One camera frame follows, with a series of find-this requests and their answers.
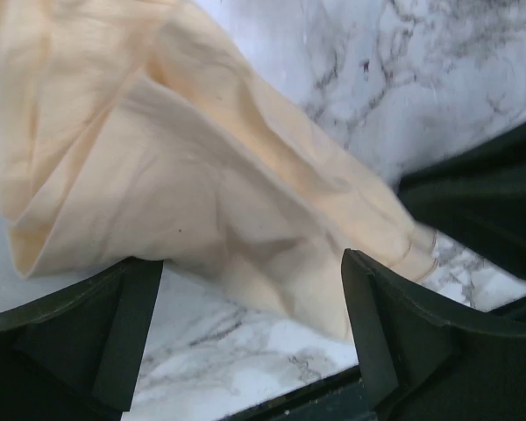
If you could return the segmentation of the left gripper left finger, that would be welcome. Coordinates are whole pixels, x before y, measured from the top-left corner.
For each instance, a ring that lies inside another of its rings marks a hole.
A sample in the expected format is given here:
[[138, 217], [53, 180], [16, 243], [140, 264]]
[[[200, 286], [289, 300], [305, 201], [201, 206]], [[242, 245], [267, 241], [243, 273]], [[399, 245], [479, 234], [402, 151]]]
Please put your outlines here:
[[119, 420], [131, 408], [163, 264], [127, 259], [0, 313], [0, 420]]

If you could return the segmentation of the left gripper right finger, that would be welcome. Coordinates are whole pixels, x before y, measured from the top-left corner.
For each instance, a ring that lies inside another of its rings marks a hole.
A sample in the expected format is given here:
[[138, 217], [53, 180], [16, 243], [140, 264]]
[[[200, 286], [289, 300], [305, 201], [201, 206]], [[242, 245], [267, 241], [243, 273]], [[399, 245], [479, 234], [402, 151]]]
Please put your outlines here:
[[381, 420], [526, 420], [526, 297], [489, 312], [348, 250], [341, 275]]

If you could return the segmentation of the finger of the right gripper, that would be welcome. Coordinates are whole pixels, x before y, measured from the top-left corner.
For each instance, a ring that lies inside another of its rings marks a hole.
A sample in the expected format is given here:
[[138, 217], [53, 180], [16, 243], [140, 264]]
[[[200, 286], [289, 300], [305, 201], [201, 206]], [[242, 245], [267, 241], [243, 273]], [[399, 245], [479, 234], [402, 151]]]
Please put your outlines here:
[[399, 184], [428, 225], [526, 281], [526, 122]]

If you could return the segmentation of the beige underwear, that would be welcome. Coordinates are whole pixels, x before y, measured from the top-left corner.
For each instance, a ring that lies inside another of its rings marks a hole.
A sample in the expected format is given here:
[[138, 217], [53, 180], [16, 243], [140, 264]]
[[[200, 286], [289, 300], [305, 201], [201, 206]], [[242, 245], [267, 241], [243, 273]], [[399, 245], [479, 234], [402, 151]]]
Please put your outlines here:
[[0, 1], [0, 211], [23, 276], [170, 260], [352, 338], [348, 248], [413, 282], [433, 232], [186, 1]]

